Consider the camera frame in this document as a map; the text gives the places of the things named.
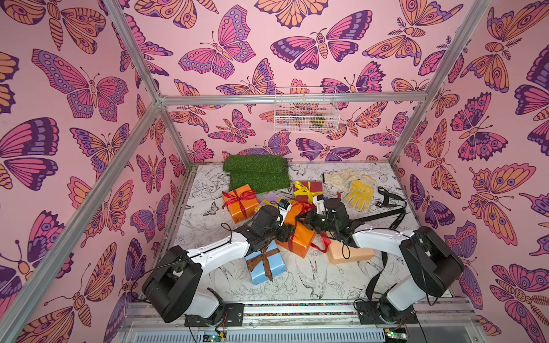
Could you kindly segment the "large orange gift box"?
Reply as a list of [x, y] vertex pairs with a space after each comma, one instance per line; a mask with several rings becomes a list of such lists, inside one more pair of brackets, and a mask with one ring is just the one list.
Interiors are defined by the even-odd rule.
[[316, 232], [308, 229], [301, 222], [296, 221], [296, 217], [311, 210], [312, 205], [308, 203], [291, 201], [291, 209], [285, 217], [285, 225], [293, 229], [287, 242], [276, 241], [277, 246], [296, 254], [301, 258], [306, 258], [310, 250]]

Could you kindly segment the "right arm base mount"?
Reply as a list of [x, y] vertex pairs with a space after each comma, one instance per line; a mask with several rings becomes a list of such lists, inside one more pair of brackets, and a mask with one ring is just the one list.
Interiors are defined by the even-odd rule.
[[392, 324], [417, 324], [417, 316], [413, 308], [404, 311], [393, 309], [388, 302], [371, 302], [355, 300], [353, 307], [358, 315], [360, 324], [392, 325]]

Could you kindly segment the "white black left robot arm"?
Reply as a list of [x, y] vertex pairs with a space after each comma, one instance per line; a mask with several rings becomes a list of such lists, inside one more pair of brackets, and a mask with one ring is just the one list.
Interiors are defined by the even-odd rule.
[[219, 324], [225, 318], [226, 303], [215, 291], [201, 290], [201, 279], [233, 260], [265, 252], [275, 240], [289, 240], [291, 230], [285, 219], [291, 208], [286, 201], [264, 205], [250, 221], [230, 230], [226, 239], [190, 251], [171, 247], [152, 268], [142, 286], [143, 295], [165, 323], [194, 316], [207, 325]]

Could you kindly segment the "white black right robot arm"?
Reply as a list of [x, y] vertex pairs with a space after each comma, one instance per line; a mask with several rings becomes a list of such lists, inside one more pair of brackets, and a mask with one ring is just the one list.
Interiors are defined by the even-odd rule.
[[344, 248], [372, 249], [382, 253], [383, 266], [390, 254], [405, 262], [408, 275], [387, 290], [377, 302], [377, 315], [393, 324], [421, 300], [441, 298], [465, 271], [453, 250], [430, 228], [399, 231], [406, 216], [404, 207], [352, 220], [337, 198], [324, 201], [325, 211], [310, 210], [295, 217], [296, 222]]

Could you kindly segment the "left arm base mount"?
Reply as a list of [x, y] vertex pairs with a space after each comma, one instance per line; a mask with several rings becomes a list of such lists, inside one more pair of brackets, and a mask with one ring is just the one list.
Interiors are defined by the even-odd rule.
[[185, 327], [241, 327], [244, 320], [243, 303], [221, 304], [214, 313], [207, 318], [197, 315], [185, 316]]

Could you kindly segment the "peach gift box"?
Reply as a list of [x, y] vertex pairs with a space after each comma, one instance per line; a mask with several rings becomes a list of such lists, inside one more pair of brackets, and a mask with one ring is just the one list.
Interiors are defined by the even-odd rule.
[[353, 248], [336, 241], [332, 241], [327, 248], [327, 257], [330, 264], [369, 261], [374, 256], [375, 251], [373, 249]]

